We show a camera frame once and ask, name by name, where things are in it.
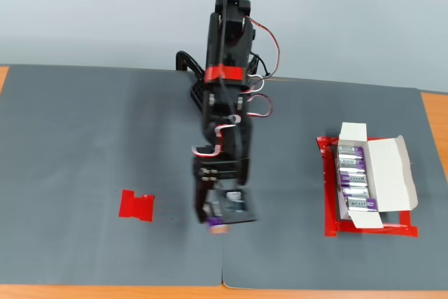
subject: cardboard box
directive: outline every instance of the cardboard box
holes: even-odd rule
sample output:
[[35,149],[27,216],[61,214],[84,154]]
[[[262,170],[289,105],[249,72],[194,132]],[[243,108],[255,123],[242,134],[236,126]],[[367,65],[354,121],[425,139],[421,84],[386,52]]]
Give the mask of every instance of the cardboard box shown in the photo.
[[417,206],[410,159],[402,136],[367,141],[366,124],[342,123],[338,144],[363,148],[370,197],[376,199],[378,207],[378,211],[348,210],[338,188],[341,219],[351,219],[357,228],[383,228],[380,212],[412,210]]

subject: gray mat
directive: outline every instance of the gray mat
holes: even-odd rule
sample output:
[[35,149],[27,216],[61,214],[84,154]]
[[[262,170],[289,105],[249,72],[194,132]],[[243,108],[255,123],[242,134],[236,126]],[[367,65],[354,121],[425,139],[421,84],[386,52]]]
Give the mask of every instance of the gray mat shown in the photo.
[[[193,212],[202,144],[173,71],[12,66],[0,96],[0,283],[217,286],[222,237]],[[118,218],[122,189],[153,223]]]
[[[320,81],[268,83],[269,121],[254,120],[251,176],[260,220],[224,239],[223,280],[237,288],[448,289],[448,187],[420,92]],[[405,138],[420,238],[340,233],[325,238],[318,136],[342,122],[369,137]],[[388,222],[398,222],[391,214]]]
[[[172,71],[11,67],[0,96],[0,283],[212,286],[222,270],[231,287],[448,288],[448,187],[417,90],[269,82],[275,110],[254,119],[249,180],[260,220],[223,238],[193,212],[190,147],[204,140],[190,83]],[[342,121],[404,136],[420,238],[323,236],[316,137]],[[155,195],[153,223],[118,218],[122,189]]]

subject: box lid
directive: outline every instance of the box lid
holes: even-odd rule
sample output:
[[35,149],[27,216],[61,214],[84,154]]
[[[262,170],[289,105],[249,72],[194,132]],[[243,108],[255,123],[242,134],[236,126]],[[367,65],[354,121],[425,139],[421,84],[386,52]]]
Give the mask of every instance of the box lid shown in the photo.
[[339,134],[339,142],[367,141],[367,125],[364,123],[342,123],[341,133]]
[[368,142],[378,211],[412,210],[417,192],[402,136]]

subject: wire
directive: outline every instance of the wire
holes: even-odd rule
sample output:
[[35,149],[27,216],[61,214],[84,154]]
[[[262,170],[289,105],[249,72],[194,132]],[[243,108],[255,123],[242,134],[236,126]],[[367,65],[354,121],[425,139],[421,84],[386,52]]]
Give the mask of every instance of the wire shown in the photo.
[[255,53],[252,53],[251,52],[251,55],[255,58],[255,59],[257,59],[257,60],[259,60],[260,62],[261,62],[261,64],[263,65],[263,68],[265,69],[265,76],[269,76],[269,72],[267,71],[267,68],[266,68],[266,64],[265,64],[265,62],[263,61],[263,59],[259,56],[259,54],[255,54]]
[[264,114],[264,115],[262,115],[262,114],[260,114],[260,113],[248,112],[247,115],[248,115],[248,116],[251,116],[251,117],[261,117],[261,118],[269,117],[269,116],[271,115],[271,113],[273,112],[273,110],[274,110],[274,107],[273,107],[273,105],[272,105],[272,101],[271,101],[271,99],[270,99],[268,96],[264,95],[264,94],[255,94],[254,96],[251,96],[251,97],[247,100],[247,102],[250,102],[250,101],[251,101],[252,99],[254,99],[255,97],[264,97],[264,98],[267,100],[267,103],[269,104],[269,108],[268,108],[268,110],[267,110],[267,113]]
[[216,144],[215,144],[215,149],[213,151],[213,153],[200,153],[197,150],[197,147],[193,147],[191,150],[193,151],[193,154],[201,157],[201,158],[212,158],[212,157],[216,157],[219,153],[221,153],[221,142],[222,142],[222,137],[223,135],[221,134],[221,130],[225,129],[226,127],[234,127],[235,124],[222,124],[222,125],[218,125],[217,127],[215,127],[215,134],[216,134]]
[[[223,13],[221,15],[221,41],[220,41],[220,50],[219,50],[219,58],[218,58],[218,68],[219,68],[219,83],[221,88],[223,89],[225,100],[227,101],[227,105],[229,106],[230,112],[233,116],[237,116],[237,112],[235,111],[235,107],[232,103],[232,99],[229,96],[229,92],[225,87],[225,83],[223,78],[224,74],[224,42],[225,42],[225,28],[226,28],[226,19],[227,19],[227,3],[228,0],[223,0]],[[237,125],[236,120],[230,121],[236,128],[234,131],[234,140],[235,140],[235,160],[237,162],[237,172],[239,172],[241,168],[241,156],[242,156],[242,140],[241,140],[241,130],[239,129],[239,125]]]
[[260,90],[262,90],[263,89],[263,87],[265,86],[265,81],[264,81],[264,79],[265,79],[265,77],[263,77],[262,75],[260,75],[260,74],[247,74],[247,76],[249,76],[249,77],[259,77],[260,79],[261,79],[261,86],[257,89],[257,90],[254,90],[253,88],[257,85],[257,83],[260,81],[260,80],[258,80],[258,81],[256,81],[255,82],[255,84],[251,87],[251,89],[249,89],[249,90],[247,90],[247,91],[241,91],[241,93],[242,94],[251,94],[252,92],[259,92]]
[[263,80],[265,80],[266,78],[272,77],[272,75],[274,75],[276,73],[277,69],[279,68],[279,62],[280,62],[280,47],[279,47],[279,43],[277,42],[277,39],[275,38],[273,33],[268,28],[266,28],[262,24],[259,24],[258,22],[256,22],[254,19],[252,19],[250,17],[246,16],[246,18],[248,18],[255,26],[258,26],[259,28],[264,29],[267,33],[269,33],[269,35],[272,37],[272,40],[274,40],[275,48],[277,49],[277,57],[276,57],[276,61],[275,61],[274,71],[272,73],[270,73],[269,75],[265,76],[263,78]]

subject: purple battery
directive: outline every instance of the purple battery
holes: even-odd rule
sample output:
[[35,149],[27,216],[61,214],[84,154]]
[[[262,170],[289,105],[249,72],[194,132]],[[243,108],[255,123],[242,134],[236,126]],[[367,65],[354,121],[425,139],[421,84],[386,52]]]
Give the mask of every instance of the purple battery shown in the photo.
[[337,154],[341,159],[364,159],[362,147],[338,146]]
[[364,173],[365,161],[339,158],[339,171],[349,173]]
[[349,210],[377,211],[376,199],[366,199],[365,197],[348,197],[346,199]]
[[365,174],[339,172],[339,184],[341,186],[367,187]]

